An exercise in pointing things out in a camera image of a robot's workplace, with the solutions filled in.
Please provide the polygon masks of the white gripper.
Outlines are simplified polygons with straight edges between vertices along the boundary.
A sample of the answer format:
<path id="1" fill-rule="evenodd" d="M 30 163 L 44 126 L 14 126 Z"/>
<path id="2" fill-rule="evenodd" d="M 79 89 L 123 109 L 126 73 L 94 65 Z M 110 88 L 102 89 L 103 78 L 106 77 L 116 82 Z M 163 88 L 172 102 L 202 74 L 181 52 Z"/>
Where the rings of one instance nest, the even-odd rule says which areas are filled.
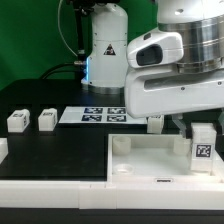
<path id="1" fill-rule="evenodd" d="M 185 75 L 164 69 L 129 71 L 125 106 L 134 118 L 174 114 L 172 121 L 182 137 L 191 139 L 191 127 L 179 113 L 223 108 L 224 69 Z"/>

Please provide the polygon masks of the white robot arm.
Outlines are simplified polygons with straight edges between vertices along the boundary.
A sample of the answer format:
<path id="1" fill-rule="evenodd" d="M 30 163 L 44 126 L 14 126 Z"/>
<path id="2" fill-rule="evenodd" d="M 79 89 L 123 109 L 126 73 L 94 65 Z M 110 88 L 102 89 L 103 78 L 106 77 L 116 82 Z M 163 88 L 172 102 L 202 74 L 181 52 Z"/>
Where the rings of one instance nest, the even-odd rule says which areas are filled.
<path id="1" fill-rule="evenodd" d="M 125 92 L 135 117 L 170 115 L 190 136 L 181 116 L 221 109 L 224 134 L 224 0 L 154 0 L 157 25 L 128 41 L 112 4 L 94 7 L 93 50 L 83 82 L 99 93 Z"/>

